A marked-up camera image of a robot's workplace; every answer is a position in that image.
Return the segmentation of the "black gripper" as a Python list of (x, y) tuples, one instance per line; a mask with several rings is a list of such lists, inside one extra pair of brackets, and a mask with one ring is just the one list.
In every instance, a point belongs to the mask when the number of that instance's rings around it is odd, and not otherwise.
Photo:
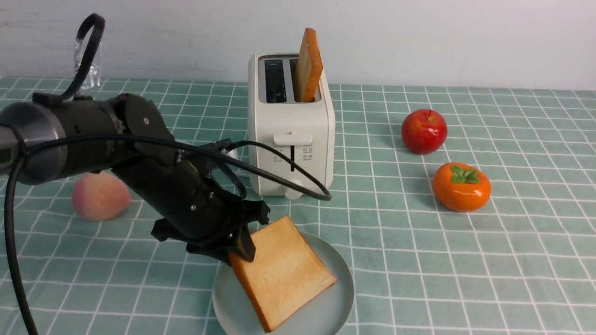
[(247, 200), (238, 176), (210, 157), (152, 144), (129, 146), (131, 153), (111, 171), (162, 215), (151, 234), (158, 241), (186, 243), (186, 252), (230, 265), (229, 252), (254, 261), (248, 224), (269, 221), (262, 200)]

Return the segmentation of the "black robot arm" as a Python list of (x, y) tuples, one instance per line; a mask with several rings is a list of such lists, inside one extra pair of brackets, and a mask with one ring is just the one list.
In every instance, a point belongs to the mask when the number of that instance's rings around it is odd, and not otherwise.
[(256, 246), (248, 225), (266, 224), (270, 208), (246, 200), (211, 178), (219, 168), (250, 166), (224, 155), (229, 141), (204, 146), (177, 142), (156, 105), (134, 94), (107, 101), (58, 102), (35, 93), (1, 112), (1, 174), (12, 184), (40, 185), (82, 173), (110, 170), (161, 216), (151, 234), (185, 242), (188, 253), (245, 261)]

